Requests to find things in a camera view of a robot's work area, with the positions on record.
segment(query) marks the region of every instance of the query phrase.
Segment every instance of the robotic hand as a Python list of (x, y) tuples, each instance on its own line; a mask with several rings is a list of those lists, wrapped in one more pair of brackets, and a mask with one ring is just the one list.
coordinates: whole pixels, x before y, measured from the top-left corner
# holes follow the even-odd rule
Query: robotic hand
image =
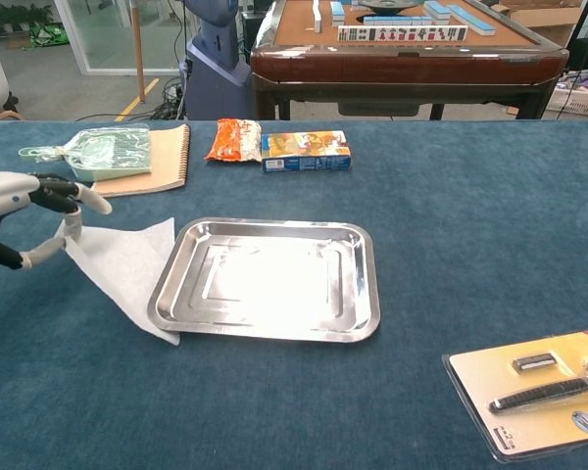
[[(91, 189), (53, 174), (22, 174), (0, 171), (0, 222), (10, 213), (35, 203), (61, 212), (65, 236), (78, 238), (82, 227), (80, 207), (76, 202), (99, 213), (110, 213), (111, 205)], [(17, 252), (0, 243), (0, 264), (12, 269), (31, 269), (46, 261), (65, 244), (63, 237), (51, 238), (29, 252)]]

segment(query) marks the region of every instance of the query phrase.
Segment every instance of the blue table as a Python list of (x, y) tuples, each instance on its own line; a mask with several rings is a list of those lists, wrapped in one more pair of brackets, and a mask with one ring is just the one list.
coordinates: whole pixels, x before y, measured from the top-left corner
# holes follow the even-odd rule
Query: blue table
[[(157, 128), (173, 123), (158, 122)], [(92, 123), (0, 122), (0, 169)], [(135, 230), (176, 218), (334, 220), (374, 242), (379, 330), (352, 345), (135, 327), (65, 255), (0, 266), (0, 469), (499, 468), (440, 357), (588, 328), (588, 122), (267, 122), (345, 130), (343, 172), (206, 164), (192, 123), (187, 185), (86, 211)], [(21, 250), (60, 218), (3, 222)], [(514, 468), (588, 469), (588, 446)]]

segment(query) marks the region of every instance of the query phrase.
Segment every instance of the rectangular tray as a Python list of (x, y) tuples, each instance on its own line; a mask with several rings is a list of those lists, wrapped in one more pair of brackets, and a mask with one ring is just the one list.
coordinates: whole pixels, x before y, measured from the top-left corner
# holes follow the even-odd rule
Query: rectangular tray
[(347, 223), (194, 220), (148, 314), (169, 331), (360, 341), (380, 320), (372, 240)]

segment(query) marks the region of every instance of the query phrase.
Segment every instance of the snack bag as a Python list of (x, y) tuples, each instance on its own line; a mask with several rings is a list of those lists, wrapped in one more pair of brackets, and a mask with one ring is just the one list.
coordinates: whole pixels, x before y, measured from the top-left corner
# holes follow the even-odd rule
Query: snack bag
[(262, 128), (244, 119), (219, 119), (218, 134), (205, 160), (248, 162), (262, 160)]

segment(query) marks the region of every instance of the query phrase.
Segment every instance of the spiral notebook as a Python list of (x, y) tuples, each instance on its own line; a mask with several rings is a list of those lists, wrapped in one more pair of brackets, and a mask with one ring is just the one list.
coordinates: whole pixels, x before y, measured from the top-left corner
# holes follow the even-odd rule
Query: spiral notebook
[(150, 173), (97, 181), (92, 189), (106, 198), (112, 198), (156, 193), (185, 184), (191, 136), (189, 125), (168, 130), (151, 130), (149, 134)]

